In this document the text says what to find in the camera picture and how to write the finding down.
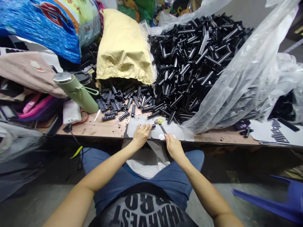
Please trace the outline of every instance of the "white cloth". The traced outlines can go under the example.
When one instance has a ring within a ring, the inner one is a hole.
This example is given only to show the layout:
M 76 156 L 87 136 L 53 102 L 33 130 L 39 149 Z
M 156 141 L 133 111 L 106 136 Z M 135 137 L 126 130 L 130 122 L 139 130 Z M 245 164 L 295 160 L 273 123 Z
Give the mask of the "white cloth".
M 131 140 L 124 140 L 122 148 L 130 142 Z M 126 163 L 140 177 L 151 179 L 170 162 L 162 142 L 148 141 L 147 143 L 151 149 L 141 148 Z

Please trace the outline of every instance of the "blue plastic bag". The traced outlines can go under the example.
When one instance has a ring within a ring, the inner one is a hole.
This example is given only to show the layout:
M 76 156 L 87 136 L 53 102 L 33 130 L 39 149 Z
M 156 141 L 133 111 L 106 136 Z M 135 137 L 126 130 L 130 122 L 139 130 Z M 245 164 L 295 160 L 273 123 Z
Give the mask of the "blue plastic bag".
M 0 7 L 0 36 L 37 42 L 73 63 L 101 28 L 94 0 L 0 0 Z

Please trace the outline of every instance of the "blue shorts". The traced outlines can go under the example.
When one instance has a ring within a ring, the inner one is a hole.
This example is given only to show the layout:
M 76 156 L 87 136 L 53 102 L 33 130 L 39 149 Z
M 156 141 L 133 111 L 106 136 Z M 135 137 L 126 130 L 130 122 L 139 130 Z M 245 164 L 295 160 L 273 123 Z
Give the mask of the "blue shorts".
M 192 165 L 201 171 L 204 162 L 203 151 L 193 150 L 186 152 L 185 155 Z M 109 157 L 110 156 L 104 151 L 90 148 L 90 150 L 83 155 L 85 174 L 88 174 Z M 150 182 L 161 187 L 181 209 L 186 210 L 187 201 L 193 188 L 185 172 L 173 161 L 149 180 L 138 179 L 125 168 L 121 167 L 113 178 L 95 194 L 96 214 L 101 213 L 120 193 L 141 182 Z

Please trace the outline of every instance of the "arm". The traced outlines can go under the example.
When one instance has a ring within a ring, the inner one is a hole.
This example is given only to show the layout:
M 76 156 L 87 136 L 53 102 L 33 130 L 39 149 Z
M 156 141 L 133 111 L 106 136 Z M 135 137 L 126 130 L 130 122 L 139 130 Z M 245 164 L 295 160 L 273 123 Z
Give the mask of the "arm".
M 125 148 L 102 162 L 71 190 L 44 227 L 83 226 L 94 194 L 105 186 L 125 161 L 147 141 L 152 125 L 143 125 L 141 128 L 140 126 L 137 126 L 133 140 Z
M 165 135 L 167 150 L 188 177 L 201 205 L 211 216 L 216 227 L 243 226 L 227 202 L 215 187 L 190 163 L 185 156 L 181 142 L 172 134 Z

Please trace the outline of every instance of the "blue plastic chair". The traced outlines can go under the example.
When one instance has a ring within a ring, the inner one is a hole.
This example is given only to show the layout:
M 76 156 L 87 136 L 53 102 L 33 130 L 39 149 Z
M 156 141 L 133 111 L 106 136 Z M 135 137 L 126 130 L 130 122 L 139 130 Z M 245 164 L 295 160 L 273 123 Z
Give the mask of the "blue plastic chair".
M 288 197 L 285 203 L 277 203 L 262 199 L 258 196 L 250 195 L 236 189 L 232 189 L 231 191 L 237 197 L 271 211 L 294 223 L 303 225 L 303 183 L 277 176 L 272 177 L 290 182 L 287 192 Z

